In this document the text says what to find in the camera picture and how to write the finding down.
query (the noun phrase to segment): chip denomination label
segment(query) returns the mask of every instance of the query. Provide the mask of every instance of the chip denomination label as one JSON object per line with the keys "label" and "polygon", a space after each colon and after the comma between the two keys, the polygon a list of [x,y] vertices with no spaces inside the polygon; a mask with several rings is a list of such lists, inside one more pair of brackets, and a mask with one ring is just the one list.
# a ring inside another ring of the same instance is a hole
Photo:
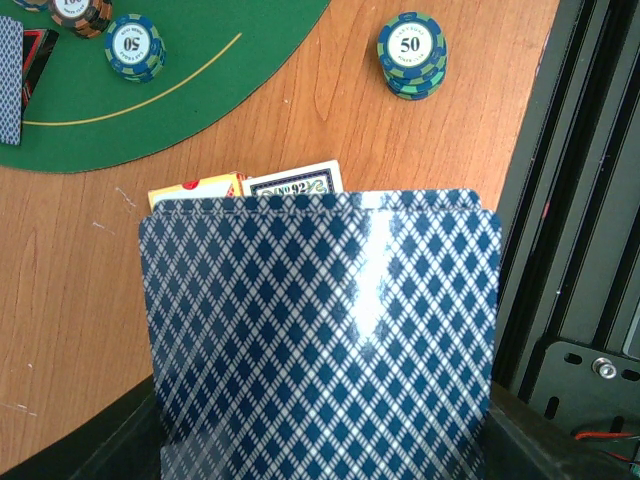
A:
{"label": "chip denomination label", "polygon": [[54,0],[56,9],[67,18],[77,18],[87,11],[91,0]]}
{"label": "chip denomination label", "polygon": [[127,23],[113,35],[113,50],[122,63],[135,65],[143,61],[151,49],[151,37],[147,30],[135,23]]}
{"label": "chip denomination label", "polygon": [[416,67],[424,63],[433,51],[431,32],[417,22],[395,28],[388,40],[389,55],[398,65]]}

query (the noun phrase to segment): playing card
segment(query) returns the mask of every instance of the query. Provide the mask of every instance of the playing card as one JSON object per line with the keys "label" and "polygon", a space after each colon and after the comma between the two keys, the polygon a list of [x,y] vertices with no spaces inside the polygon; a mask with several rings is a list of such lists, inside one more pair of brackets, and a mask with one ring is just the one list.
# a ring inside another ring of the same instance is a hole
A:
{"label": "playing card", "polygon": [[0,142],[20,144],[23,27],[0,17]]}
{"label": "playing card", "polygon": [[142,222],[163,478],[484,477],[499,221],[391,193]]}
{"label": "playing card", "polygon": [[242,173],[233,172],[160,190],[151,190],[149,205],[151,211],[154,211],[156,204],[165,200],[242,196],[241,182],[245,178],[247,177]]}
{"label": "playing card", "polygon": [[342,192],[342,176],[337,160],[295,168],[242,182],[244,195],[311,195]]}
{"label": "playing card", "polygon": [[325,195],[262,196],[245,199],[211,198],[165,200],[154,214],[193,215],[211,213],[295,213],[338,210],[464,210],[482,208],[480,197],[470,189],[342,192]]}

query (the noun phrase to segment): poker table felt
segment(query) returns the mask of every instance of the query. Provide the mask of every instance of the poker table felt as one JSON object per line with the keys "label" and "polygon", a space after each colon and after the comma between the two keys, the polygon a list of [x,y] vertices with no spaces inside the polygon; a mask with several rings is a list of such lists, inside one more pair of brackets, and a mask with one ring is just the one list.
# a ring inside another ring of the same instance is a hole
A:
{"label": "poker table felt", "polygon": [[148,16],[168,57],[148,84],[120,78],[105,34],[79,39],[48,12],[11,1],[0,15],[60,38],[24,115],[22,144],[0,145],[0,165],[70,173],[110,167],[170,147],[229,113],[286,61],[329,0],[114,1],[114,18]]}

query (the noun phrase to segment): poker chip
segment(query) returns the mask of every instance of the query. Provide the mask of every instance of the poker chip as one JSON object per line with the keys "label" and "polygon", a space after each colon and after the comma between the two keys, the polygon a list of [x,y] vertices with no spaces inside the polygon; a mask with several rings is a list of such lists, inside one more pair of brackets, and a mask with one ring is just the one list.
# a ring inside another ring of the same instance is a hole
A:
{"label": "poker chip", "polygon": [[112,0],[48,0],[54,22],[80,38],[95,38],[111,23]]}
{"label": "poker chip", "polygon": [[436,91],[442,86],[442,83],[439,83],[438,85],[435,85],[434,87],[432,87],[431,89],[422,92],[422,93],[418,93],[418,94],[411,94],[411,93],[404,93],[401,91],[396,90],[395,88],[393,88],[391,85],[387,84],[387,87],[389,88],[389,90],[396,96],[399,98],[402,98],[404,100],[422,100],[424,98],[427,98],[431,95],[433,95],[434,93],[436,93]]}
{"label": "poker chip", "polygon": [[49,8],[49,0],[13,0],[13,3],[20,5],[29,12],[44,12]]}
{"label": "poker chip", "polygon": [[446,68],[438,70],[437,75],[435,75],[432,79],[417,84],[402,83],[400,79],[389,75],[387,72],[384,72],[384,77],[386,78],[389,86],[393,87],[394,90],[398,90],[399,92],[407,93],[410,95],[416,95],[424,93],[427,90],[431,90],[436,85],[440,85],[444,80],[444,76],[446,73]]}
{"label": "poker chip", "polygon": [[387,86],[400,98],[427,98],[442,85],[447,42],[430,16],[406,12],[392,18],[382,28],[376,47]]}
{"label": "poker chip", "polygon": [[117,18],[109,26],[105,55],[118,75],[135,83],[153,80],[167,59],[164,40],[153,22],[133,13]]}
{"label": "poker chip", "polygon": [[113,18],[112,0],[102,0],[102,7],[98,17],[91,22],[88,27],[74,30],[74,33],[80,38],[95,38],[109,28],[111,19]]}

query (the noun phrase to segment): wooden surface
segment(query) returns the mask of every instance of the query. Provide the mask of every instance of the wooden surface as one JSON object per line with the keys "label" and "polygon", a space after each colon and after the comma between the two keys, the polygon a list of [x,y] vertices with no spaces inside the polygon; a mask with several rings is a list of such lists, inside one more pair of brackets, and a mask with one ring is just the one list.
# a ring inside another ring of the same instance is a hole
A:
{"label": "wooden surface", "polygon": [[[92,173],[0,169],[0,472],[151,374],[137,243],[149,189],[337,158],[346,190],[471,187],[495,208],[557,1],[333,0],[285,66],[199,135]],[[407,102],[374,45],[414,9],[450,53],[438,93]]]}

